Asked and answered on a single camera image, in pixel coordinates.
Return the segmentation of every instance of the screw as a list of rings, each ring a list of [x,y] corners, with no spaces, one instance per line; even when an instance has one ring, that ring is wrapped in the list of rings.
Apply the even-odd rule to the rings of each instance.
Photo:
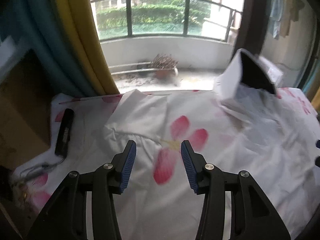
[[[214,165],[211,164],[211,163],[207,163],[204,167],[205,167],[207,170],[213,170],[213,169],[214,169]]]
[[[112,167],[113,167],[112,163],[106,163],[103,165],[103,168],[106,170],[110,170],[110,169],[112,169]]]
[[[249,177],[249,172],[247,172],[247,171],[240,171],[240,175],[241,175],[242,177],[244,177],[244,178],[247,178],[247,177]]]
[[[69,172],[69,177],[70,178],[75,178],[76,176],[78,176],[78,173],[76,171],[70,171]]]

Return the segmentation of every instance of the cardboard box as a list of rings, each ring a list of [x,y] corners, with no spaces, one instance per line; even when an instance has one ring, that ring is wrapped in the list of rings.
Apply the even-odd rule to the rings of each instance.
[[[29,52],[0,84],[0,165],[14,170],[49,149],[52,95]]]

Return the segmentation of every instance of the metal railing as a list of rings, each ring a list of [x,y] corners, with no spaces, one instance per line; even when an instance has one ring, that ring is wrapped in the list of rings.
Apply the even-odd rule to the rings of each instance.
[[[100,2],[104,0],[91,0],[91,3],[95,2]],[[235,19],[236,13],[242,14],[240,11],[235,10],[233,8],[230,8],[228,6],[222,5],[221,3],[216,3],[210,0],[200,0],[203,2],[207,2],[210,4],[215,4],[218,5],[220,8],[226,8],[230,10],[229,14],[229,20],[228,20],[228,25],[223,26],[215,22],[211,22],[212,24],[218,25],[220,27],[226,28],[226,35],[224,39],[217,39],[217,38],[212,38],[212,37],[207,37],[207,36],[202,36],[202,35],[190,35],[188,34],[188,24],[189,24],[189,11],[190,11],[190,0],[185,0],[185,10],[184,10],[184,21],[183,21],[183,33],[182,34],[177,34],[177,33],[146,33],[146,34],[132,34],[132,10],[131,10],[131,0],[126,0],[126,17],[127,17],[127,31],[128,35],[125,36],[119,36],[119,37],[113,37],[113,38],[108,38],[108,39],[101,39],[100,41],[110,41],[110,40],[115,40],[115,39],[121,39],[121,38],[126,38],[126,37],[143,37],[143,36],[182,36],[182,37],[196,37],[196,38],[205,38],[205,39],[210,39],[210,40],[216,40],[216,41],[222,41],[222,42],[227,42],[228,41],[228,36],[230,32],[231,25]]]

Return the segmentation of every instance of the hanging clothes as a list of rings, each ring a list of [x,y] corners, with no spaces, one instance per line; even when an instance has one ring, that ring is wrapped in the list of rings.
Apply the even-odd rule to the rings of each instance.
[[[291,21],[299,20],[299,11],[304,8],[304,3],[301,0],[284,0],[284,11],[280,25],[280,36],[286,37],[289,35]]]
[[[269,32],[273,38],[279,38],[281,18],[283,14],[284,0],[272,0],[271,13],[269,20]]]

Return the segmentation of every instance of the curtain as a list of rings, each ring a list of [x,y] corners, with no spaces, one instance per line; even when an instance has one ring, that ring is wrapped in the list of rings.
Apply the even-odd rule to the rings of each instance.
[[[313,74],[312,78],[309,82],[312,82],[310,85],[308,92],[306,93],[308,98],[312,98],[311,104],[316,109],[317,112],[320,112],[320,62],[317,63],[317,70]]]
[[[309,99],[309,101],[312,101],[319,87],[320,87],[320,61],[316,62],[316,67],[313,70],[312,74],[310,75],[310,78],[308,79],[306,84],[303,86],[302,91],[306,95],[306,97]]]
[[[11,35],[16,42],[20,37],[27,40],[55,93],[97,95],[64,42],[50,0],[11,0],[1,17],[2,36]]]
[[[119,93],[99,44],[90,0],[52,0],[83,72],[100,95]]]

